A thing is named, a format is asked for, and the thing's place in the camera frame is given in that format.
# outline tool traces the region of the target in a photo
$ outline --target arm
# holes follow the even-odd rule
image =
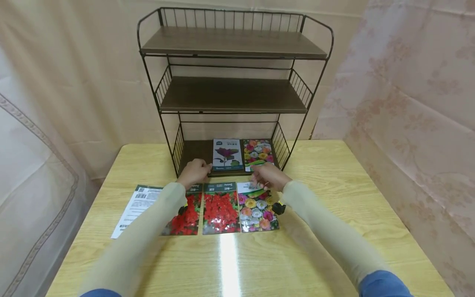
[[[165,186],[157,201],[106,249],[84,280],[79,296],[106,296],[90,292],[96,289],[109,290],[109,296],[133,296],[142,279],[140,267],[153,243],[187,202],[186,189],[203,180],[210,170],[211,164],[203,160],[189,162],[177,182]]]
[[[282,200],[307,223],[356,288],[367,275],[390,270],[378,252],[358,232],[324,207],[304,184],[297,181],[287,183]]]
[[[254,166],[252,180],[263,188],[283,192],[282,201],[310,227],[337,261],[362,297],[411,296],[402,281],[357,231],[323,206],[304,184],[292,181],[270,163]]]

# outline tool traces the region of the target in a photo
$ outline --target metal shelf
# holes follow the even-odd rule
[[[327,54],[300,32],[161,27],[144,54],[272,57],[324,60]]]
[[[312,92],[294,71],[291,80],[172,77],[156,89],[162,112],[305,114]]]
[[[158,17],[160,27],[142,45],[141,25],[145,20],[153,20],[153,16]],[[309,24],[316,25],[315,30],[324,28],[330,33],[328,54],[304,36],[304,27]],[[275,164],[283,170],[296,141],[291,146],[287,143],[279,123],[280,115],[304,115],[295,137],[298,139],[332,55],[334,35],[328,25],[299,13],[161,7],[139,20],[137,42],[178,177],[189,161],[200,158],[211,162],[213,153],[212,140],[185,140],[183,123],[272,123],[275,125],[272,135],[269,133],[261,139],[272,143]],[[145,61],[150,57],[165,57],[168,63],[156,86],[152,81],[157,80],[151,79]],[[198,58],[205,63],[194,65],[177,58]],[[261,67],[259,65],[263,64],[258,63],[224,65],[224,59],[249,60],[248,64],[256,59],[290,60],[292,63],[289,62],[286,67]],[[313,90],[294,70],[295,60],[298,59],[324,62]],[[180,77],[172,74],[172,67],[173,71],[174,67],[268,69],[284,71],[284,76],[279,77],[288,75],[288,79]],[[174,144],[170,143],[165,129],[164,114],[174,114],[171,116],[176,116],[180,123]],[[199,114],[226,114],[229,119],[209,122],[185,119]],[[275,114],[276,118],[271,122],[239,122],[234,121],[234,114]],[[210,176],[246,174],[250,172],[222,171],[212,172]]]

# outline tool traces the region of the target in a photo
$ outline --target beige arm sleeve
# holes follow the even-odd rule
[[[142,279],[140,266],[167,223],[185,205],[185,188],[169,183],[157,201],[125,229],[94,264],[79,290],[104,288],[122,297],[133,296]]]
[[[356,230],[323,206],[304,184],[291,181],[282,200],[308,224],[320,243],[338,262],[353,285],[377,270],[389,271],[386,262]]]

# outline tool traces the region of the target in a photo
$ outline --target flower picture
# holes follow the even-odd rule
[[[261,165],[266,162],[274,163],[272,146],[266,139],[245,139],[244,164],[247,172],[251,172],[251,165]]]
[[[213,140],[213,169],[239,170],[243,169],[241,142],[238,139]]]
[[[165,227],[162,235],[197,235],[200,218],[201,192],[187,193],[188,206],[183,214],[175,216]]]
[[[238,194],[232,192],[206,192],[203,213],[203,234],[240,232],[240,217],[247,219],[251,210],[239,212]]]
[[[237,184],[241,232],[279,229],[277,216],[272,211],[270,191],[254,188],[249,182]]]

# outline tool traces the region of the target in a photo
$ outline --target black clip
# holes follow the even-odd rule
[[[188,205],[180,207],[180,209],[178,210],[178,214],[179,215],[184,214],[187,208],[188,208]]]
[[[277,215],[281,215],[285,212],[286,205],[280,204],[278,202],[272,205],[272,211],[275,212]]]

